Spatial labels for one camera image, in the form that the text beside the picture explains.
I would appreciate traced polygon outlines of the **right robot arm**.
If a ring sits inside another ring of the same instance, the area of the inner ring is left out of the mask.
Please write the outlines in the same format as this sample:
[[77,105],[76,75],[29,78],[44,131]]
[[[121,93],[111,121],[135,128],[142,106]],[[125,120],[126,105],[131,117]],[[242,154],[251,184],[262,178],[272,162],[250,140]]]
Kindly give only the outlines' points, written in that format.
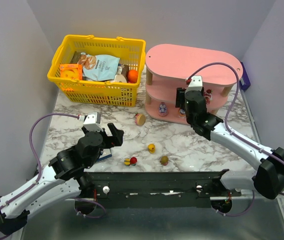
[[220,177],[221,184],[228,190],[253,190],[268,199],[275,199],[284,190],[284,149],[263,146],[207,112],[203,92],[179,87],[175,106],[184,109],[186,121],[195,133],[226,147],[253,168],[242,172],[228,170]]

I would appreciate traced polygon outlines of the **strawberry tart toy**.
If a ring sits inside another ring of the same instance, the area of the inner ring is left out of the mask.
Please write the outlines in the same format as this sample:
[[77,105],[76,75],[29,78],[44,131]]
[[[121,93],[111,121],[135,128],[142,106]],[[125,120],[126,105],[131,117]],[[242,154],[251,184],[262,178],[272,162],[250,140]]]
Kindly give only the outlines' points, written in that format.
[[142,113],[137,113],[135,115],[135,123],[138,125],[138,126],[142,126],[146,121],[146,117],[144,114]]

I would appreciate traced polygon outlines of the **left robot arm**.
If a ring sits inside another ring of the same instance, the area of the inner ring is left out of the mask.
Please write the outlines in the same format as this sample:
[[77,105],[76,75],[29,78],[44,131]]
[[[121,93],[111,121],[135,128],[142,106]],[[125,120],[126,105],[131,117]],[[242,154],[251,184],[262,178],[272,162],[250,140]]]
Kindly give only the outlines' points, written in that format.
[[23,228],[36,211],[55,202],[94,192],[84,170],[92,167],[105,149],[123,144],[124,132],[109,123],[111,135],[98,124],[83,126],[84,136],[77,144],[60,151],[47,166],[17,190],[0,196],[0,232],[4,236]]

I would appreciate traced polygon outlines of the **purple bunny cup toy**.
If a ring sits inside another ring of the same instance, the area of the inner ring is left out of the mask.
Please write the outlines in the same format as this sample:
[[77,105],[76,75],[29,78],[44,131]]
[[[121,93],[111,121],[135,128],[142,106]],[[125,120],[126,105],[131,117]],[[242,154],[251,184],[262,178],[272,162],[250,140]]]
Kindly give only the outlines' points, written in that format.
[[184,111],[182,108],[179,108],[179,110],[178,110],[178,116],[179,116],[180,118],[185,118],[185,117],[186,117],[186,113],[185,113],[185,111]]

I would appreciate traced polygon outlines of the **purple bunny donut toy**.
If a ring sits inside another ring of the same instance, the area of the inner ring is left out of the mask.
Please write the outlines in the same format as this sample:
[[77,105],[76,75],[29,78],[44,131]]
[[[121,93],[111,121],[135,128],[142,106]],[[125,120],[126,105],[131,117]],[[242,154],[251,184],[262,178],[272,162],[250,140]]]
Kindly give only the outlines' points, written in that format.
[[167,106],[164,102],[160,102],[160,104],[159,104],[158,115],[160,117],[165,117],[165,116],[168,115],[168,109],[167,109]]

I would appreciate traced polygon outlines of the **pink strawberry bear toy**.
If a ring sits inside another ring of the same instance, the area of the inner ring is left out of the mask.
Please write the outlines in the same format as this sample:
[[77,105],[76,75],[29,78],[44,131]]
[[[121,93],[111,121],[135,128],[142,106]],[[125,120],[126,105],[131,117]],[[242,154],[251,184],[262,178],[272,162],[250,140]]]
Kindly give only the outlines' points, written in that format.
[[212,100],[212,90],[211,89],[205,90],[204,97],[205,97],[206,105],[209,105]]

